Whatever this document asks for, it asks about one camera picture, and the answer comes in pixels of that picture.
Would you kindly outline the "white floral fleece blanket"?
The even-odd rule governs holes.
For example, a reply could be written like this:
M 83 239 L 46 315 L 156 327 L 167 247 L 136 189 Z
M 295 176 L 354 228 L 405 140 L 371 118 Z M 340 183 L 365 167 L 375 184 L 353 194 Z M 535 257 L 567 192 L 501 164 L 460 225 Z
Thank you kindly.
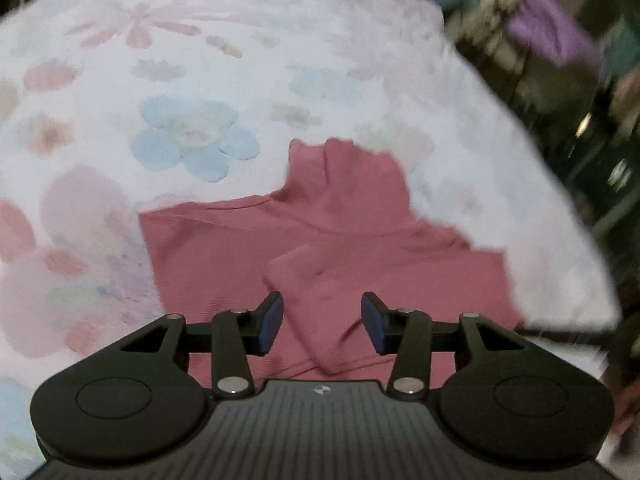
M 612 326 L 608 272 L 430 0 L 32 0 L 1 22 L 1 474 L 28 404 L 162 312 L 145 209 L 280 188 L 293 139 L 393 154 L 412 209 L 506 257 L 534 324 Z

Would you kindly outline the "pink ribbed small garment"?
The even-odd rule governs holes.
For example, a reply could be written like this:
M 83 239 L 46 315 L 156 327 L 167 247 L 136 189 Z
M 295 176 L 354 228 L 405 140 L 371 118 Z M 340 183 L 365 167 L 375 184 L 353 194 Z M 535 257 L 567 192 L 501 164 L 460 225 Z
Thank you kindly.
M 140 226 L 166 310 L 191 323 L 280 292 L 284 317 L 256 380 L 386 380 L 361 323 L 361 297 L 454 322 L 476 312 L 520 317 L 500 252 L 416 217 L 392 156 L 341 140 L 295 141 L 288 176 L 264 196 L 144 212 Z

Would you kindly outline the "purple fabric item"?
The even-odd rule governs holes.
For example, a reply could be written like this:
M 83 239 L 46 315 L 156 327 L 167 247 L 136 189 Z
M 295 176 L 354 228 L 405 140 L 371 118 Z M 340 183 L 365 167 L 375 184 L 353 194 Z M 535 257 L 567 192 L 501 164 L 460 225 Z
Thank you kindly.
M 514 44 L 556 67 L 580 65 L 602 73 L 599 46 L 556 0 L 518 0 L 504 31 Z

